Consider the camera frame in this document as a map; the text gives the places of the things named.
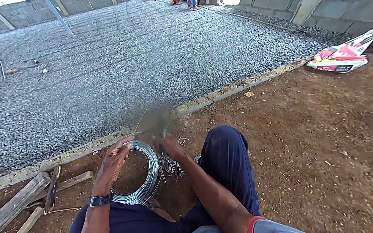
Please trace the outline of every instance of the black watch strap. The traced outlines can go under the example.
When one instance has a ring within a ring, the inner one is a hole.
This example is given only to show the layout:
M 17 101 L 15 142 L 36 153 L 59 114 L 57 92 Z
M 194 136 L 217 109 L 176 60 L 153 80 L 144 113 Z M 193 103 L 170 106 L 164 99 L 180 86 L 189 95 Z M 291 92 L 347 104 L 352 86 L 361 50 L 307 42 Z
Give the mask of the black watch strap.
M 113 200 L 113 193 L 109 193 L 101 197 L 91 197 L 89 200 L 89 206 L 94 207 L 94 206 L 104 205 L 104 204 L 110 203 L 112 200 Z

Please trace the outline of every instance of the gravel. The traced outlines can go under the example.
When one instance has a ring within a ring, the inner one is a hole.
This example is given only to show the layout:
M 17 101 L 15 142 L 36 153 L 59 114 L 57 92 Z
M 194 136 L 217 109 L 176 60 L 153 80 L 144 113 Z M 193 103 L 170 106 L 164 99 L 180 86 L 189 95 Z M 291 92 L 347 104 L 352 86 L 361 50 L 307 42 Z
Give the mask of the gravel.
M 147 107 L 175 107 L 345 39 L 185 8 L 128 1 L 66 18 L 75 37 L 57 21 L 0 34 L 3 66 L 19 69 L 0 78 L 0 175 L 127 128 Z

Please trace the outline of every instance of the brown soil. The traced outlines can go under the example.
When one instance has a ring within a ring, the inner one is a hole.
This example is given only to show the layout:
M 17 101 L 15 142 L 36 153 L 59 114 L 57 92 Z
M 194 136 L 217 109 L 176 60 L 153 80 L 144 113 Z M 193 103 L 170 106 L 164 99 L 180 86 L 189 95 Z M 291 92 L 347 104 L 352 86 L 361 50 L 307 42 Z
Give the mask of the brown soil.
M 348 74 L 299 68 L 245 91 L 254 96 L 237 93 L 183 117 L 174 131 L 189 137 L 185 150 L 195 156 L 211 128 L 226 124 L 240 130 L 249 141 L 266 218 L 307 232 L 373 232 L 373 54 L 369 59 Z M 66 164 L 60 181 L 97 171 L 103 154 Z M 144 181 L 141 157 L 129 159 L 119 191 L 133 191 Z M 92 182 L 60 192 L 55 210 L 84 206 Z M 0 207 L 24 185 L 0 191 Z M 167 178 L 154 197 L 177 220 L 196 199 L 186 178 Z M 16 232 L 31 211 L 3 232 Z M 68 231 L 75 214 L 42 216 L 31 232 Z

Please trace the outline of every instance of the wire coil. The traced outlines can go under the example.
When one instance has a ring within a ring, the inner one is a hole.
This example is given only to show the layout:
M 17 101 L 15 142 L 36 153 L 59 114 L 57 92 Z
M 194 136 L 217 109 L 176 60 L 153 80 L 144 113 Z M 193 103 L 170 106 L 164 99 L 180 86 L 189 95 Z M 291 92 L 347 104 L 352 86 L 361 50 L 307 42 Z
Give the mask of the wire coil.
M 155 186 L 158 178 L 159 163 L 158 157 L 156 156 L 153 149 L 146 143 L 138 140 L 128 142 L 132 145 L 131 151 L 140 151 L 148 160 L 148 176 L 146 177 L 143 185 L 133 193 L 119 193 L 118 191 L 111 189 L 113 193 L 113 201 L 120 202 L 123 204 L 135 205 L 143 204 L 145 197 L 147 197 Z

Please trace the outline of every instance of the red sleeve cuff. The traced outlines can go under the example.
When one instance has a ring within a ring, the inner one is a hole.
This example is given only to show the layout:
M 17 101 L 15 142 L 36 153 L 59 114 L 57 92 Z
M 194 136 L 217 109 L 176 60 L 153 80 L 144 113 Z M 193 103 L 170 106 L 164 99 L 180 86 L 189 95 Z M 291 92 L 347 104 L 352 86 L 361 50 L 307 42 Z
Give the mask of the red sleeve cuff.
M 254 216 L 251 218 L 247 226 L 247 233 L 253 233 L 254 224 L 256 224 L 256 221 L 260 219 L 264 219 L 264 218 L 262 216 Z

